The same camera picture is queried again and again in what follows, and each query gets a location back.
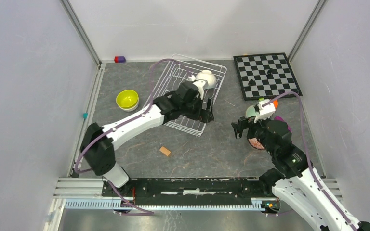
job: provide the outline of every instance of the orange object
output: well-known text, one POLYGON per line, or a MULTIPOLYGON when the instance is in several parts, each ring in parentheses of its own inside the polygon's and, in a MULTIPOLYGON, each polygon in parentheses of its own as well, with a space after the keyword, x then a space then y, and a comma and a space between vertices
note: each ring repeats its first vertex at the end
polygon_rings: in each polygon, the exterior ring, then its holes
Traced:
POLYGON ((277 100, 274 100, 273 101, 273 105, 275 106, 275 108, 277 108, 278 107, 278 101, 277 100))
POLYGON ((171 154, 171 151, 168 150, 167 148, 165 148, 164 146, 162 146, 160 149, 159 149, 160 152, 162 152, 164 155, 166 156, 169 156, 171 154))

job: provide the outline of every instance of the black and white checkered board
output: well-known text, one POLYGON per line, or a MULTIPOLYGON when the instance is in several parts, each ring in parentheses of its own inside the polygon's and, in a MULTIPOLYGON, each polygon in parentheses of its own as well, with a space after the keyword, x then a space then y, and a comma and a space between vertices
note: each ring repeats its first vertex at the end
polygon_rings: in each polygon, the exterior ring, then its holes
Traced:
POLYGON ((302 95, 285 53, 234 56, 243 98, 274 98, 284 92, 302 95))

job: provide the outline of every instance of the robotic arm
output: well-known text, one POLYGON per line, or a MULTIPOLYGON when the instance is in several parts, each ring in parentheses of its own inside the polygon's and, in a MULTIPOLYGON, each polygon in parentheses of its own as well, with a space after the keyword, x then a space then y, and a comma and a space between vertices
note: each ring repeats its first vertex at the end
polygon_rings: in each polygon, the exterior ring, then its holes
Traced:
POLYGON ((241 117, 237 123, 232 123, 236 138, 248 128, 247 138, 256 138, 272 157, 276 169, 259 178, 267 191, 285 201, 314 230, 370 231, 370 224, 359 221, 340 204, 312 163, 307 161, 306 154, 291 142, 287 123, 270 119, 275 108, 272 103, 263 107, 267 102, 269 100, 259 102, 255 116, 241 117))
POLYGON ((182 82, 176 91, 168 92, 164 96, 154 99, 154 103, 148 112, 146 112, 146 109, 142 109, 129 117, 103 127, 98 126, 97 123, 89 125, 80 151, 83 151, 89 143, 103 133, 108 133, 96 142, 85 155, 85 159, 94 173, 97 176, 104 176, 113 182, 117 188, 120 188, 129 180, 125 171, 116 163, 114 155, 114 151, 123 143, 150 128, 175 120, 180 115, 204 123, 211 122, 214 119, 212 99, 209 98, 206 108, 202 109, 202 94, 205 89, 214 87, 216 80, 209 79, 207 81, 203 78, 194 78, 193 80, 193 82, 182 82), (135 117, 138 117, 138 119, 115 129, 116 125, 133 120, 135 117))

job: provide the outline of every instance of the yellow bowl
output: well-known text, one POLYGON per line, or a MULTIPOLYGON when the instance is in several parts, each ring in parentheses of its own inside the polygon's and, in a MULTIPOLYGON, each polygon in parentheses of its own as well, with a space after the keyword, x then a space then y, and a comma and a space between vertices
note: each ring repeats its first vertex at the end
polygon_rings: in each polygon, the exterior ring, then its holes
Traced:
POLYGON ((130 109, 138 102, 138 94, 134 90, 123 90, 117 95, 116 103, 122 109, 130 109))

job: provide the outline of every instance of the chess square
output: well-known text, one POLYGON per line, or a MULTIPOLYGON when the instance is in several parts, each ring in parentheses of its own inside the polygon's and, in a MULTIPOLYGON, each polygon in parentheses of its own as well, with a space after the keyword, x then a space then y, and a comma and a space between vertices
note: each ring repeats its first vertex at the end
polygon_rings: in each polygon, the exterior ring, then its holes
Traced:
POLYGON ((245 100, 274 98, 287 91, 302 95, 286 54, 235 56, 234 61, 245 100))

